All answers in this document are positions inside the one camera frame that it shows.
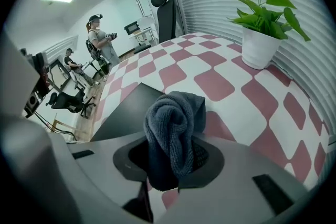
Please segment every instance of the computer monitor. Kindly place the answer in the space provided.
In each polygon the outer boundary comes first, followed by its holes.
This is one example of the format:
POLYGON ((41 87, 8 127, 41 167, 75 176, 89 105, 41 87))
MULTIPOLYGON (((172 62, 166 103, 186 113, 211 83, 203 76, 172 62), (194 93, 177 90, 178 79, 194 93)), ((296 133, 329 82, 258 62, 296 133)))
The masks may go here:
POLYGON ((140 30, 138 22, 133 22, 133 23, 125 26, 124 29, 126 30, 128 35, 134 33, 135 31, 140 30))

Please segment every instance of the pants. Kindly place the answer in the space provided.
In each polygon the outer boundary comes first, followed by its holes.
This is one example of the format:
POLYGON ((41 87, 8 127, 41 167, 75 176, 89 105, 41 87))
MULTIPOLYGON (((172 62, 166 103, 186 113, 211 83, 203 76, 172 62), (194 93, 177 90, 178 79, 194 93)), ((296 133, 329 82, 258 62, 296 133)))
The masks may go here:
POLYGON ((120 63, 120 59, 112 47, 112 44, 108 44, 102 47, 101 55, 103 55, 104 58, 108 60, 108 62, 111 63, 113 67, 120 63))
POLYGON ((94 80, 91 77, 89 77, 88 75, 86 75, 84 73, 84 71, 81 70, 80 68, 74 69, 73 72, 75 72, 78 75, 82 76, 86 80, 86 82, 89 83, 90 86, 94 85, 94 80))

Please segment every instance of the gray t-shirt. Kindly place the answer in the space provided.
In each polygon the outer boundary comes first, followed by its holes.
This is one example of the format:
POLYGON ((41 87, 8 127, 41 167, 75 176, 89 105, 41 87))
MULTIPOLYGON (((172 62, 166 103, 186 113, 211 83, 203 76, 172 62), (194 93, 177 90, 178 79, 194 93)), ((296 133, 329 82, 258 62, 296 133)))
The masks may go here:
POLYGON ((92 43, 95 39, 101 41, 102 39, 106 38, 106 33, 100 29, 91 30, 88 33, 89 41, 92 43))

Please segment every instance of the black t-shirt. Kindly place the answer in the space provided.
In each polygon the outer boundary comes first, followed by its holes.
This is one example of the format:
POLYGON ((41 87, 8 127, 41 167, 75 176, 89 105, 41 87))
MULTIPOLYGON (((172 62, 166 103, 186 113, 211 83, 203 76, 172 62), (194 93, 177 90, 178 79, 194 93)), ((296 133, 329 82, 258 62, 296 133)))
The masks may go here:
POLYGON ((68 65, 68 62, 71 62, 71 63, 73 63, 74 65, 76 65, 76 63, 75 63, 74 61, 72 61, 71 58, 70 58, 69 56, 65 56, 65 57, 64 57, 64 63, 65 63, 66 65, 68 65))

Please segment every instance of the ponytail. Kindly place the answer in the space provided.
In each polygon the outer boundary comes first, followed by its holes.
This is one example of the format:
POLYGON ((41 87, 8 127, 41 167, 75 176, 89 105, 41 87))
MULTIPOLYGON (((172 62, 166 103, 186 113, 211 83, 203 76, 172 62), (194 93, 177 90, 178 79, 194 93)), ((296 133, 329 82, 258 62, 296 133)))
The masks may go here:
POLYGON ((88 30, 88 32, 90 31, 90 29, 91 29, 90 23, 86 24, 86 29, 88 30))

